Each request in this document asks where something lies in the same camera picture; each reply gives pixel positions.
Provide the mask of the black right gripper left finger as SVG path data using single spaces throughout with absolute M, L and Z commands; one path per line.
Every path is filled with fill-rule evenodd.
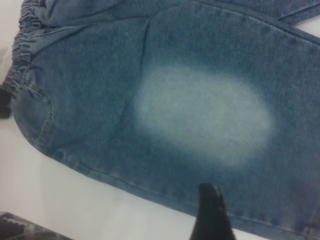
M 11 116 L 11 94 L 4 89 L 0 88 L 0 118 L 1 119 L 9 119 Z

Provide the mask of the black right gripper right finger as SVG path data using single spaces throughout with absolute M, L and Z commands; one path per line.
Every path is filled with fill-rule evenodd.
M 199 190 L 199 208 L 190 240 L 234 240 L 220 189 L 211 183 L 202 183 Z

